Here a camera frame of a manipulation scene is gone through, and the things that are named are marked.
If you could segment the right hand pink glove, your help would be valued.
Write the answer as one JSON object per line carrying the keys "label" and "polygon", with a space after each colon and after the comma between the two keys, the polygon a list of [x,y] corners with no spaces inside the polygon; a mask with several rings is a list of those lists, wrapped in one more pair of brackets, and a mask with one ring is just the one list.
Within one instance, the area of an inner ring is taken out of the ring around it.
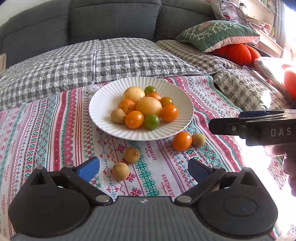
{"label": "right hand pink glove", "polygon": [[291,194],[295,196],[295,143],[282,144],[282,145],[270,145],[264,147],[267,156],[282,156],[284,160],[282,168],[284,173],[288,175],[288,183],[291,188]]}

